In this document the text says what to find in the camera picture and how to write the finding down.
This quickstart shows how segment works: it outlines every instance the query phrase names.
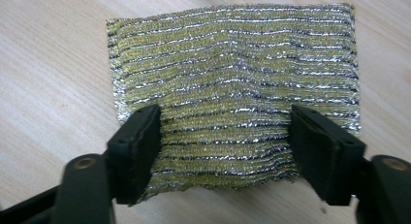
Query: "wooden surface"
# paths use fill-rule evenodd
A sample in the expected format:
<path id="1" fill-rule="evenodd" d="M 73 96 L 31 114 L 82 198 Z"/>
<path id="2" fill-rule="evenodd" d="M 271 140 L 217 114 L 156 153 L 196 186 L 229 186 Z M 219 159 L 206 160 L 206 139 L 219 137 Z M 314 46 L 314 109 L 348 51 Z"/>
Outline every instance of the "wooden surface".
<path id="1" fill-rule="evenodd" d="M 336 2 L 357 8 L 367 157 L 411 161 L 411 0 L 0 0 L 1 208 L 58 184 L 67 162 L 103 152 L 119 127 L 107 18 L 226 3 Z M 192 188 L 115 208 L 117 223 L 355 223 L 354 204 L 328 207 L 298 180 Z"/>

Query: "metallic thread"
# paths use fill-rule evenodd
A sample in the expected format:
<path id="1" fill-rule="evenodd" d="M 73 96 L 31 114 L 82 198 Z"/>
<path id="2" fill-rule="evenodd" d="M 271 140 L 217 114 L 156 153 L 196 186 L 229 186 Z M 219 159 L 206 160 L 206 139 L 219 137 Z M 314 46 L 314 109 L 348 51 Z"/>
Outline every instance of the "metallic thread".
<path id="1" fill-rule="evenodd" d="M 163 149 L 142 200 L 297 176 L 291 104 L 360 134 L 351 5 L 228 5 L 107 27 L 120 122 L 162 107 Z"/>

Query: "light wood tabletop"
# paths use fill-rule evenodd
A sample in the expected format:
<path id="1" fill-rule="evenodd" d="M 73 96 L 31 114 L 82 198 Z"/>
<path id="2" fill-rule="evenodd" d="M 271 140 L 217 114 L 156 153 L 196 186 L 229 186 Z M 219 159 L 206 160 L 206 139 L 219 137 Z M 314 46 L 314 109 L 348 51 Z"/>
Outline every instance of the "light wood tabletop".
<path id="1" fill-rule="evenodd" d="M 411 161 L 411 0 L 0 0 L 0 207 L 60 182 L 63 167 L 101 153 L 119 128 L 106 19 L 217 4 L 352 3 L 366 157 Z M 299 179 L 241 190 L 191 188 L 137 206 L 117 223 L 355 223 Z"/>

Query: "ribbed fabric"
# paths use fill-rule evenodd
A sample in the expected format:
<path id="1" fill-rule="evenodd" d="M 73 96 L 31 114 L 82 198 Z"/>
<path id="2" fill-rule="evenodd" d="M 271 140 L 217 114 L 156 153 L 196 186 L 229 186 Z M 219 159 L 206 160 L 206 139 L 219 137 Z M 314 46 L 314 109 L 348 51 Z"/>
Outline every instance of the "ribbed fabric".
<path id="1" fill-rule="evenodd" d="M 218 6 L 107 26 L 119 120 L 162 107 L 163 148 L 142 200 L 296 176 L 291 104 L 360 132 L 350 5 Z"/>

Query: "striped cloth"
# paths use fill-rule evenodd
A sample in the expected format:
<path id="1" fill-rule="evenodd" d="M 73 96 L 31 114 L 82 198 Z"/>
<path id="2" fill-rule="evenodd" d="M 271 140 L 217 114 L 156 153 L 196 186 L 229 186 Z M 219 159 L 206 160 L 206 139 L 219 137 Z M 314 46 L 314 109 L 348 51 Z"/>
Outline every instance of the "striped cloth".
<path id="1" fill-rule="evenodd" d="M 229 5 L 107 27 L 120 122 L 162 107 L 162 151 L 141 201 L 297 176 L 287 144 L 292 104 L 360 133 L 350 5 Z"/>

